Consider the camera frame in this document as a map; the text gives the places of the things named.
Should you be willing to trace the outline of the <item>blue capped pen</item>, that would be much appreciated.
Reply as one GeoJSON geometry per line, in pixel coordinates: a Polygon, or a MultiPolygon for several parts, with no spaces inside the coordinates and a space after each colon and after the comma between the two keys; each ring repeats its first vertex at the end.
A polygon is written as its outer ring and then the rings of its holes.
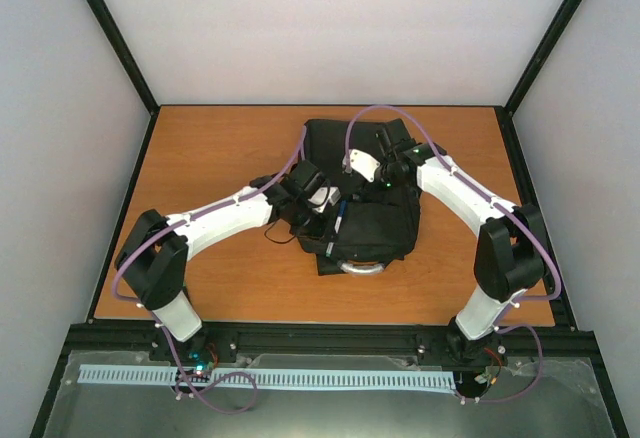
{"type": "Polygon", "coordinates": [[[333,225],[333,229],[332,229],[332,234],[330,237],[330,240],[327,244],[327,247],[325,249],[325,254],[324,256],[326,258],[330,258],[333,252],[333,249],[335,247],[335,244],[337,242],[337,239],[339,237],[339,231],[340,231],[340,227],[341,227],[341,223],[346,211],[346,207],[347,207],[347,201],[346,200],[342,200],[340,202],[340,206],[336,215],[336,219],[333,225]]]}

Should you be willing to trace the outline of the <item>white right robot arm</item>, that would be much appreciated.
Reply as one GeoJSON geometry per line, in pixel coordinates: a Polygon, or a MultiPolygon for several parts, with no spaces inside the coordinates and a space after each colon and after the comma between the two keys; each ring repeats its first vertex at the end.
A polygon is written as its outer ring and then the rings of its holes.
{"type": "Polygon", "coordinates": [[[541,213],[492,193],[433,141],[379,141],[381,158],[345,146],[343,168],[383,188],[410,184],[439,200],[469,228],[477,238],[476,285],[453,317],[452,334],[464,344],[485,338],[494,332],[505,310],[519,307],[521,297],[547,273],[541,213]]]}

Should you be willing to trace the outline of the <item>black student backpack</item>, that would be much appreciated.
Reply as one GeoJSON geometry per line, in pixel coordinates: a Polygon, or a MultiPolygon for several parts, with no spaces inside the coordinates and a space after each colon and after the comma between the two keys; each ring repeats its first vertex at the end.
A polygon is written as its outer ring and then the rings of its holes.
{"type": "Polygon", "coordinates": [[[347,195],[348,174],[343,167],[344,139],[351,149],[372,155],[382,165],[393,159],[392,148],[405,151],[416,145],[400,119],[387,122],[357,122],[310,119],[305,123],[304,157],[338,187],[341,198],[327,210],[328,227],[320,240],[298,239],[303,251],[316,257],[320,276],[344,274],[340,260],[358,264],[402,260],[416,245],[421,219],[421,191],[410,182],[388,184],[394,191],[389,201],[351,201],[347,195]],[[347,201],[339,237],[330,258],[324,256],[342,200],[347,201]]]}

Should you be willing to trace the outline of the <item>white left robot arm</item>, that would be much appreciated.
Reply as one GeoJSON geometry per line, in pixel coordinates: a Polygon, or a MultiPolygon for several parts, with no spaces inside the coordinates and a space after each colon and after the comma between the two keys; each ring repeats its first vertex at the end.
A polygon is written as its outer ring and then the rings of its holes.
{"type": "Polygon", "coordinates": [[[293,233],[321,234],[328,210],[339,199],[340,191],[328,177],[302,160],[194,210],[166,216],[147,210],[115,259],[112,292],[125,281],[134,295],[119,298],[147,310],[173,337],[174,350],[186,360],[197,360],[207,351],[208,336],[185,291],[188,262],[225,239],[279,220],[293,233]]]}

